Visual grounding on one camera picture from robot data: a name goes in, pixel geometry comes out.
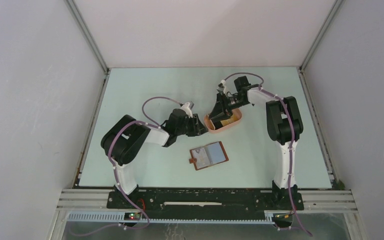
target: cable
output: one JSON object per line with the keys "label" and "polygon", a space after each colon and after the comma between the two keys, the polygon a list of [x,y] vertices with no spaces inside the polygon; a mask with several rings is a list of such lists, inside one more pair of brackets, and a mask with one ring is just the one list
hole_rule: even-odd
{"label": "cable", "polygon": [[105,225],[105,226],[102,226],[96,230],[93,230],[91,232],[88,232],[88,233],[75,233],[72,231],[72,228],[69,227],[68,228],[68,233],[70,233],[71,235],[75,236],[75,237],[87,237],[87,236],[90,236],[90,235],[93,235],[93,234],[96,234],[97,232],[101,231],[101,230],[104,230],[106,228],[110,228],[110,227],[119,227],[121,226],[120,223],[111,223],[111,224],[108,224],[108,225]]}
{"label": "cable", "polygon": [[292,176],[292,164],[293,164],[292,146],[293,146],[293,143],[295,141],[295,131],[294,131],[294,125],[292,124],[291,115],[289,114],[288,108],[281,97],[279,97],[278,95],[275,95],[275,94],[273,94],[267,90],[264,90],[263,88],[260,88],[260,91],[269,97],[272,97],[272,98],[279,100],[279,102],[282,104],[282,107],[283,107],[284,112],[286,114],[287,121],[289,122],[289,127],[291,130],[292,138],[291,138],[291,141],[289,144],[289,173],[288,173],[288,178],[287,178],[287,191],[289,193],[289,200],[290,200],[290,204],[292,205],[293,214],[296,216],[296,220],[298,221],[299,226],[301,227],[301,229],[306,234],[308,234],[310,237],[312,237],[313,234],[310,231],[308,231],[304,227],[303,223],[301,222],[300,217],[297,214],[297,208],[295,207],[294,199],[292,198],[292,192],[291,192],[291,176]]}
{"label": "cable", "polygon": [[150,118],[150,117],[145,113],[145,110],[144,110],[145,105],[146,105],[149,101],[154,100],[154,99],[167,99],[167,100],[172,101],[173,103],[176,103],[176,104],[179,104],[180,106],[182,106],[182,103],[181,103],[181,102],[176,101],[176,100],[171,99],[171,98],[166,97],[166,96],[154,96],[154,97],[151,97],[150,99],[146,100],[146,101],[143,103],[143,105],[142,105],[142,113],[143,113],[143,115],[145,115],[145,117],[146,117],[147,119],[149,119],[151,122],[153,122],[154,124],[156,124],[158,127],[161,126],[161,125],[160,125],[158,122],[154,121],[152,118]]}
{"label": "cable", "polygon": [[119,190],[121,192],[121,194],[123,195],[123,197],[134,207],[136,208],[137,210],[139,210],[143,216],[145,216],[146,218],[146,225],[145,226],[138,226],[138,227],[133,227],[133,226],[124,226],[125,228],[128,228],[128,229],[144,229],[146,227],[149,226],[150,224],[150,218],[148,217],[148,215],[145,213],[144,210],[142,210],[138,205],[136,205],[132,200],[130,200],[130,198],[127,196],[127,194],[125,193],[125,191],[123,191],[123,188],[121,187],[121,183],[120,183],[120,180],[119,180],[119,177],[117,175],[117,162],[111,157],[111,153],[113,152],[113,148],[114,148],[114,145],[116,144],[117,140],[119,139],[119,137],[122,135],[122,133],[130,126],[132,126],[133,124],[143,124],[143,125],[147,125],[147,126],[151,126],[153,128],[158,128],[158,126],[155,126],[155,125],[152,125],[152,124],[148,124],[147,122],[144,122],[144,121],[139,121],[139,120],[135,120],[135,121],[131,121],[129,123],[127,123],[123,128],[121,128],[121,130],[117,133],[117,135],[115,135],[114,137],[114,140],[112,140],[111,142],[111,145],[109,146],[109,150],[108,150],[108,159],[109,161],[111,162],[112,164],[112,167],[114,169],[114,176],[115,176],[115,181],[117,182],[117,185],[120,186]]}
{"label": "cable", "polygon": [[261,83],[258,85],[259,89],[261,88],[261,86],[264,83],[263,77],[261,77],[260,75],[255,74],[255,73],[251,73],[251,72],[235,72],[235,73],[232,73],[229,76],[227,76],[224,80],[227,81],[228,78],[230,78],[232,76],[235,76],[235,75],[251,75],[251,76],[254,76],[254,77],[257,77],[257,78],[261,79]]}

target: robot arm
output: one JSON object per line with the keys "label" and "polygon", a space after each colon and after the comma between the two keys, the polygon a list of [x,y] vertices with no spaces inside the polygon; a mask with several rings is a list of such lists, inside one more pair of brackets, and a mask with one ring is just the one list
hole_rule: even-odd
{"label": "robot arm", "polygon": [[[234,81],[234,85],[237,93],[232,96],[227,96],[225,82],[224,80],[221,81],[217,89],[218,94],[215,106],[208,117],[217,129],[222,127],[220,121],[227,120],[233,115],[233,109],[248,104],[265,105],[268,135],[273,141],[277,142],[278,154],[280,156],[274,176],[274,183],[279,189],[286,189],[288,187],[290,166],[289,146],[292,141],[292,133],[288,119],[282,117],[282,114],[285,114],[285,110],[279,100],[262,93],[259,89],[259,85],[251,85],[246,76],[238,77]],[[295,148],[304,128],[297,100],[293,96],[289,96],[285,97],[283,101],[292,118],[295,133],[294,141],[292,143],[292,173],[290,180],[291,186],[294,186],[296,185],[294,174]]]}
{"label": "robot arm", "polygon": [[[164,121],[160,127],[133,124],[126,128],[115,142],[111,152],[112,160],[117,162],[114,170],[120,183],[120,185],[117,185],[119,190],[123,190],[129,195],[138,186],[131,162],[143,144],[152,143],[162,147],[169,147],[180,135],[194,137],[208,131],[200,122],[198,115],[192,113],[193,106],[193,102],[187,102],[180,108],[174,109],[168,120]],[[116,135],[124,126],[133,121],[136,121],[136,119],[130,115],[125,115],[105,134],[100,145],[105,150],[106,155],[108,155]]]}

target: light green table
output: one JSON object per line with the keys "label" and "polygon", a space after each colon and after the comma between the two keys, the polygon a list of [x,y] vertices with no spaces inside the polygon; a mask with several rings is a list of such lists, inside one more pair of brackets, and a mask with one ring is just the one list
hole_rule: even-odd
{"label": "light green table", "polygon": [[[193,101],[193,112],[202,122],[216,101],[216,87],[221,79],[235,72],[251,72],[265,79],[264,88],[282,97],[297,99],[304,125],[296,149],[295,178],[300,188],[331,188],[322,151],[310,111],[295,67],[183,67],[183,68],[113,68],[81,172],[80,186],[111,187],[115,184],[112,165],[100,143],[105,133],[128,114],[146,121],[142,104],[155,96],[180,102]],[[234,79],[227,86],[235,92]],[[260,83],[249,76],[252,84]],[[178,105],[164,99],[149,102],[146,113],[159,123]],[[198,137],[180,136],[165,148],[144,144],[133,160],[137,183],[141,187],[188,188],[271,188],[275,175],[277,149],[269,138],[266,110],[241,107],[240,124],[218,134]],[[196,171],[189,164],[189,150],[222,141],[229,161]]]}

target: black mounting plate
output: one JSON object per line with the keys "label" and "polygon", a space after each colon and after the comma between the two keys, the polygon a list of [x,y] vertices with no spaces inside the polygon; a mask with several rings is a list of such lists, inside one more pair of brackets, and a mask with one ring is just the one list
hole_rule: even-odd
{"label": "black mounting plate", "polygon": [[[291,203],[273,201],[267,188],[157,188],[137,187],[129,198],[139,207],[142,200],[151,219],[181,220],[265,220],[265,210],[290,211]],[[294,196],[297,210],[304,209],[301,194]],[[167,205],[167,202],[221,203],[220,205]],[[108,209],[132,209],[114,188],[108,195]]]}

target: white panel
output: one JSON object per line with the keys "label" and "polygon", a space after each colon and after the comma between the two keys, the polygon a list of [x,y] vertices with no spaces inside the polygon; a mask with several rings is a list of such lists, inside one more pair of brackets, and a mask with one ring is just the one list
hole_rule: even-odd
{"label": "white panel", "polygon": [[0,0],[0,240],[45,239],[103,72],[62,0]]}
{"label": "white panel", "polygon": [[305,72],[332,161],[384,240],[384,1],[345,1]]}
{"label": "white panel", "polygon": [[298,66],[335,0],[77,0],[109,67]]}

